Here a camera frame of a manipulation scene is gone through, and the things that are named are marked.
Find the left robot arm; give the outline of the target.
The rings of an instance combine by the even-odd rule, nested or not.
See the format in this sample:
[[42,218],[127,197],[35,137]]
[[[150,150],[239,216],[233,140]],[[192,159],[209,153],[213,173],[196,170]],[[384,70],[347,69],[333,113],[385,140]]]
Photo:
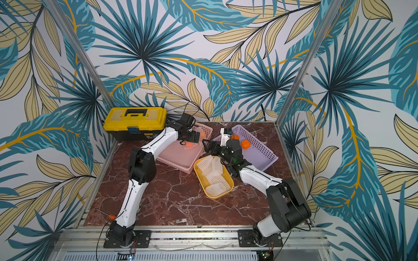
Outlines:
[[180,119],[166,124],[164,130],[148,144],[132,150],[128,172],[129,182],[126,196],[120,212],[110,224],[107,238],[115,241],[121,248],[135,246],[137,236],[134,233],[136,215],[140,200],[157,173],[155,160],[172,143],[187,141],[198,143],[200,134],[194,130],[196,120],[183,113]]

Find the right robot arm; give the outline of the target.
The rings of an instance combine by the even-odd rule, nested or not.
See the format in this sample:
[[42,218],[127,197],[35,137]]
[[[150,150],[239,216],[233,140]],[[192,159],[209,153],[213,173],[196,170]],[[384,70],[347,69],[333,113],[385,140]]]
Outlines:
[[206,153],[221,159],[232,176],[267,196],[271,214],[253,226],[249,236],[253,243],[264,246],[272,236],[290,232],[311,218],[310,207],[296,181],[276,178],[256,168],[244,158],[238,140],[230,139],[222,145],[204,139],[203,145]]

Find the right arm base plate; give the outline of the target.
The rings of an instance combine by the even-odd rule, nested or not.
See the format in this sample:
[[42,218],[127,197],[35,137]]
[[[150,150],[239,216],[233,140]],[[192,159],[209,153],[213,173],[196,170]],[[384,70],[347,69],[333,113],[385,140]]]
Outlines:
[[261,233],[254,229],[239,229],[238,243],[241,248],[264,248],[264,247],[281,247],[283,241],[280,233],[275,233],[269,237],[263,237]]

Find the yellow black toolbox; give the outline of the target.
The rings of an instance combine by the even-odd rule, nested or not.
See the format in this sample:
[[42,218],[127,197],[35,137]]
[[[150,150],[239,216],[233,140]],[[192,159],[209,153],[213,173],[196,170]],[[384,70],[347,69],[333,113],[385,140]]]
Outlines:
[[152,140],[164,130],[166,119],[162,107],[112,108],[103,128],[117,141]]

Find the orange handled screwdriver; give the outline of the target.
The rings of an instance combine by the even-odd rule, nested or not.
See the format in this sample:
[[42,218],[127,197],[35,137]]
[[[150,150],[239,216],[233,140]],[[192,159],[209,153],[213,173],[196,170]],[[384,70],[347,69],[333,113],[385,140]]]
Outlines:
[[115,220],[116,219],[116,215],[114,214],[108,214],[100,209],[96,209],[98,212],[100,212],[101,214],[105,215],[106,217],[108,217],[109,220]]

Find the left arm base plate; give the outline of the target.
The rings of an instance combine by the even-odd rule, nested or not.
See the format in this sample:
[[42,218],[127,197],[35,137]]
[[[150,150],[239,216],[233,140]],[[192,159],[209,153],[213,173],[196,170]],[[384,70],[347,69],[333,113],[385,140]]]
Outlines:
[[105,249],[147,249],[151,238],[150,230],[128,231],[122,235],[110,230],[106,233],[103,247]]

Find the yellow plastic tub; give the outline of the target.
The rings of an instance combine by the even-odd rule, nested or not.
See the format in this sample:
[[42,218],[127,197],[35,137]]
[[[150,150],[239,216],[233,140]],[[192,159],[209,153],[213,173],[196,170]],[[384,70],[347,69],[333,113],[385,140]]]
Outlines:
[[194,164],[201,187],[210,199],[219,199],[234,188],[234,181],[218,156],[206,156]]

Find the aluminium front rail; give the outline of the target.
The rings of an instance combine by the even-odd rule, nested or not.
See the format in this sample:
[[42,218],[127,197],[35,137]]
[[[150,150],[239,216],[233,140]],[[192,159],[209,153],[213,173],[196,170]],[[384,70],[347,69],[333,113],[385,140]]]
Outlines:
[[70,229],[61,235],[50,261],[334,261],[336,258],[321,228],[281,233],[273,243],[259,247],[239,232],[246,225],[140,226],[148,233],[136,248],[105,248],[108,240],[99,227]]

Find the white foam net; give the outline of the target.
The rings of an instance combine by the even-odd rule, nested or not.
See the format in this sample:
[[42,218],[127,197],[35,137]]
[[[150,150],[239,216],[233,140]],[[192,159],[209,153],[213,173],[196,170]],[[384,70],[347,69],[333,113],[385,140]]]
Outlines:
[[223,173],[223,165],[219,157],[213,157],[211,165],[212,165],[212,173],[214,175],[221,175]]
[[222,183],[222,182],[212,184],[205,188],[205,192],[210,197],[218,197],[228,192],[229,190],[230,190],[229,185],[227,183]]
[[229,185],[226,179],[222,175],[208,174],[206,176],[206,179],[211,185],[217,184],[217,183],[223,183],[223,184]]
[[205,172],[205,173],[212,172],[212,162],[213,162],[213,157],[206,156],[202,158],[199,162],[197,162],[197,168],[201,172]]

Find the purple perforated basket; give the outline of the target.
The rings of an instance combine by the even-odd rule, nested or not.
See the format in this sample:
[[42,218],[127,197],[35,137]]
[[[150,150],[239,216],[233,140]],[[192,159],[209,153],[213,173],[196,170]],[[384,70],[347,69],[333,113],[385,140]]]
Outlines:
[[244,159],[252,163],[257,169],[265,171],[278,160],[278,156],[272,150],[242,125],[236,125],[231,130],[233,134],[238,135],[240,142],[244,140],[250,142],[250,147],[243,149],[242,154]]

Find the left aluminium corner post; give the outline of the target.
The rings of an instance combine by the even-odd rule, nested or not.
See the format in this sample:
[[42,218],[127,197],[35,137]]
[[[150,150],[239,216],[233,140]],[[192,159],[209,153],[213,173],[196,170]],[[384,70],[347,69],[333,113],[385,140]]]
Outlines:
[[108,104],[110,108],[114,108],[115,105],[112,101],[112,98],[109,95],[109,92],[107,91],[99,74],[97,73],[93,63],[89,59],[87,52],[82,46],[78,36],[74,32],[74,29],[71,27],[70,21],[65,17],[65,13],[59,6],[59,3],[53,0],[46,0],[44,2],[46,4],[46,7],[51,12],[52,17],[55,19],[57,25],[68,39],[70,45],[73,47],[75,54],[80,59],[80,62],[84,65],[86,72],[89,74],[92,81],[96,85],[98,91],[102,95],[103,100]]

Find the pink perforated basket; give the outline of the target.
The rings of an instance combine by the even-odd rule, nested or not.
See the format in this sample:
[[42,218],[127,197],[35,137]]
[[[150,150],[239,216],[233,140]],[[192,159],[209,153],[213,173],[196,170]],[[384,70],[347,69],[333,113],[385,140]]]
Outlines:
[[176,141],[158,156],[157,161],[190,174],[194,168],[194,163],[200,158],[203,151],[204,147],[201,141],[189,149],[187,149],[187,146],[181,145],[180,141]]

